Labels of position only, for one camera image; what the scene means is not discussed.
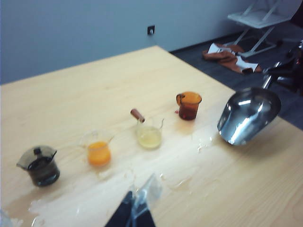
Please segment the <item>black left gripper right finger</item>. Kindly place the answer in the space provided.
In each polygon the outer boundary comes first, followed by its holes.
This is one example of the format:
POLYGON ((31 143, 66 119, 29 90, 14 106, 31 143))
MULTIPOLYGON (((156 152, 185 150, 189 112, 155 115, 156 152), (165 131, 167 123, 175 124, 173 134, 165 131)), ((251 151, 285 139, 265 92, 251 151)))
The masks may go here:
POLYGON ((155 227, 151 208, 161 197, 162 185, 156 174, 152 174, 137 192, 131 209, 131 224, 133 227, 155 227))

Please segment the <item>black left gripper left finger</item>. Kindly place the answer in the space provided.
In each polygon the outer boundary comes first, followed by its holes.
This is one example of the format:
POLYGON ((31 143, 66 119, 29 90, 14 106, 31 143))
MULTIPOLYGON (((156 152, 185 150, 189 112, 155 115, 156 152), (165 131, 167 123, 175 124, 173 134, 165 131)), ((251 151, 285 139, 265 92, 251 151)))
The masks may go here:
POLYGON ((122 199, 120 205, 115 210, 106 227, 130 227, 131 226, 131 211, 133 206, 133 192, 128 191, 122 199))

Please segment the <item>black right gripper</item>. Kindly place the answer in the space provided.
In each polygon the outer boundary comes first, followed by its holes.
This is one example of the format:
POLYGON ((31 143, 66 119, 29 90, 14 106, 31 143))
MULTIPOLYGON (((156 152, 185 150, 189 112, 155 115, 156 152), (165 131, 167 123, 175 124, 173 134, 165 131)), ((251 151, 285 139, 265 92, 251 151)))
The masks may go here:
POLYGON ((271 67, 263 70, 266 75, 287 75, 278 76, 276 82, 282 86, 290 87, 296 93, 303 92, 303 41, 301 40, 287 54, 292 64, 291 69, 281 67, 271 67))

